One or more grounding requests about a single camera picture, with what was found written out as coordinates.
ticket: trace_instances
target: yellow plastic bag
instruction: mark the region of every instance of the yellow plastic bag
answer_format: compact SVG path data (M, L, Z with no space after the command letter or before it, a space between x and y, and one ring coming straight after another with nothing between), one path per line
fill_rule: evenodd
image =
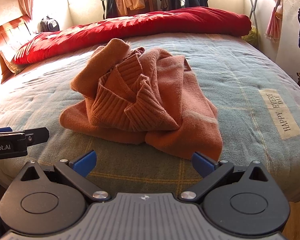
M244 39L247 43L249 43L253 47L257 48L257 46L258 46L258 35L257 35L256 27L252 25L252 29L249 32L249 34L245 35L245 36L242 36L242 39Z

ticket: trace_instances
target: triangular cutout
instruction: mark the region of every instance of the triangular cutout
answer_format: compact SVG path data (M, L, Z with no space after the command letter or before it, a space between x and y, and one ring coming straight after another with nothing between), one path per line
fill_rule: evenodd
M28 180L34 180L39 179L39 175L37 171L35 170L34 166L28 167L25 174L23 174L21 181L28 181Z
M260 167L254 167L249 179L259 180L259 181L268 181L267 177L263 173Z

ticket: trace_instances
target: gray ribbed panel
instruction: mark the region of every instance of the gray ribbed panel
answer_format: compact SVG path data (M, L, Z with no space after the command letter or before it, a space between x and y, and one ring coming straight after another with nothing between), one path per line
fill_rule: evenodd
M234 240L213 228L194 204L181 203L170 193L118 193L107 203L94 203L85 217L66 232L41 240ZM2 240L30 240L6 234ZM265 240L283 240L277 234Z

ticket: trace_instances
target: plaid bedspread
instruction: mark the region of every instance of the plaid bedspread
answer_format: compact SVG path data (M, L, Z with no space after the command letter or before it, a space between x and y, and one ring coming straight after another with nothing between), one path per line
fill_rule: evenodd
M219 111L222 159L237 165L262 161L291 201L300 200L300 88L277 65L240 38L212 34L158 34L131 38L132 47L161 47L183 54L202 91ZM190 161L153 147L126 145L63 129L63 109L82 100L69 88L92 49L31 65L0 87L0 127L46 126L48 143L28 156L0 160L0 183L7 186L29 160L51 165L90 149L98 154L88 176L115 192L175 192L198 182Z

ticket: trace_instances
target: red blanket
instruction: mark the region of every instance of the red blanket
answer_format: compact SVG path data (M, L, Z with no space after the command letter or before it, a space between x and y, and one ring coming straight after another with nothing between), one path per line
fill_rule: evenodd
M41 33L22 46L13 61L16 64L35 63L108 42L112 38L176 32L244 36L250 30L251 22L246 15L213 8L195 7L169 12L152 12L78 25L54 33Z

